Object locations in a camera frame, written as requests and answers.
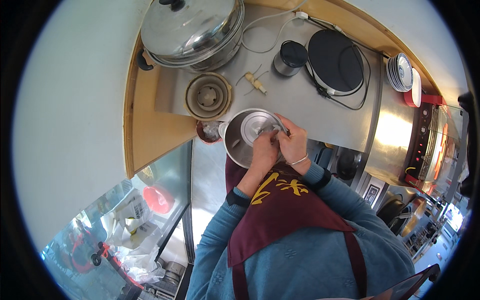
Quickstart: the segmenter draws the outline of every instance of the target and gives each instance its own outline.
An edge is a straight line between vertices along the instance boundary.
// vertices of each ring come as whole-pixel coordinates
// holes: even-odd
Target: blue sweater
[[[303,181],[318,182],[312,164]],[[247,198],[240,190],[234,192]],[[367,267],[367,295],[415,274],[410,255],[375,212],[349,186],[333,178],[316,194],[354,228]],[[227,242],[246,208],[226,202],[205,229],[196,251],[187,299],[235,299]],[[250,299],[360,298],[342,232],[303,228],[257,251],[244,262]]]

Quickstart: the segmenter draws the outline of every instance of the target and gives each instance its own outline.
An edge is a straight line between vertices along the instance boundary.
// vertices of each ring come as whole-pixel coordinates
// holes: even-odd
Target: black wristband
[[[325,168],[323,169],[324,175],[322,176],[322,179],[320,179],[316,184],[312,185],[312,190],[314,191],[318,191],[319,189],[323,188],[330,182],[330,179],[332,178],[332,173],[330,173],[330,171]]]
[[[236,205],[239,205],[241,207],[248,208],[250,206],[250,199],[242,198],[242,197],[238,196],[237,194],[235,194],[233,192],[233,190],[231,190],[227,194],[227,203],[230,206],[232,206],[233,204],[236,204]]]

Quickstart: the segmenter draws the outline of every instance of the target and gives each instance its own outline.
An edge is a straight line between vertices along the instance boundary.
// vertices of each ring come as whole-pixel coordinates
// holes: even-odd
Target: apron strap
[[[345,231],[343,234],[360,298],[365,298],[367,296],[367,267],[365,266],[360,245],[352,232]]]
[[[232,266],[233,293],[236,300],[248,300],[247,277],[243,263]]]

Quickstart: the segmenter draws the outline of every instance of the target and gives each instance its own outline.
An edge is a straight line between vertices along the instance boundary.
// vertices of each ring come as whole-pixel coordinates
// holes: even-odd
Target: white wall
[[[20,207],[38,250],[125,178],[123,102],[150,0],[64,0],[30,55],[13,124]]]
[[[428,0],[345,0],[393,32],[419,58],[448,104],[458,106],[467,80],[454,39]]]

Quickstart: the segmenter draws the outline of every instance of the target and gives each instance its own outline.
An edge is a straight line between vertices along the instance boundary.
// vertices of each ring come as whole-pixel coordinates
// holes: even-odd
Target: glass door
[[[154,253],[158,257],[191,203],[191,165],[192,142],[189,141],[93,201],[45,246],[40,256],[69,298],[124,298],[127,282],[119,273],[122,270],[114,268],[105,258],[98,266],[91,259],[99,250],[98,243],[104,242],[108,235],[101,217],[126,202],[132,192],[140,195],[141,201],[153,211],[149,222],[160,230],[156,243],[159,250]],[[110,247],[108,251],[115,256],[117,247]]]

